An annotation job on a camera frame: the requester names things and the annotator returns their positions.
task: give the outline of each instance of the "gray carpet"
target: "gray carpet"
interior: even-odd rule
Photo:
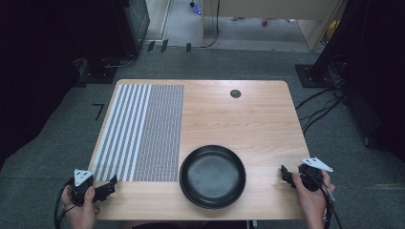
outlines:
[[[285,80],[294,104],[320,89],[303,89],[294,64],[313,64],[317,53],[203,50],[168,48],[142,50],[140,57],[119,69],[122,78],[150,79],[262,79]],[[54,112],[39,137],[11,156],[0,175],[0,228],[53,228],[53,207],[60,186],[73,170],[87,169],[112,85],[73,88]],[[323,94],[298,110],[304,117],[323,108],[332,94]],[[403,163],[391,153],[368,149],[351,109],[344,103],[312,125],[306,134],[311,156],[327,162],[334,172],[336,212],[344,228],[405,228]],[[264,220],[259,228],[304,228],[301,220]],[[117,228],[98,221],[96,228]],[[332,220],[331,228],[338,228]]]

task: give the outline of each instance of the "floor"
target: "floor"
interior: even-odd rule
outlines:
[[[196,5],[202,0],[194,1]],[[146,0],[151,24],[145,44],[168,39],[168,46],[201,48],[201,17],[193,12],[188,0]],[[216,18],[205,17],[205,46],[215,36]],[[232,21],[220,17],[219,39],[211,49],[254,50],[277,52],[310,52],[296,21],[269,19],[267,26],[262,18],[245,18]],[[319,44],[314,52],[322,52]]]

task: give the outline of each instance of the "hand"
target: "hand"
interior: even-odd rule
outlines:
[[[68,185],[63,190],[62,202],[65,204],[65,210],[69,210],[74,205],[69,197],[72,186]],[[91,186],[87,189],[84,195],[84,203],[82,207],[75,206],[69,210],[66,215],[69,218],[71,228],[73,229],[92,229],[95,226],[96,215],[99,213],[99,208],[93,205],[93,198],[95,197],[95,187]]]
[[[322,175],[324,176],[324,183],[328,186],[331,192],[334,191],[335,187],[333,184],[330,183],[330,176],[326,171],[321,171]],[[295,186],[297,187],[298,198],[300,201],[301,208],[304,211],[307,228],[309,229],[321,229],[324,228],[322,218],[325,213],[326,209],[326,202],[324,194],[321,190],[317,190],[316,192],[312,192],[308,190],[304,184],[302,179],[297,173],[292,174],[292,180],[294,181]],[[326,194],[327,188],[325,185],[322,187]]]

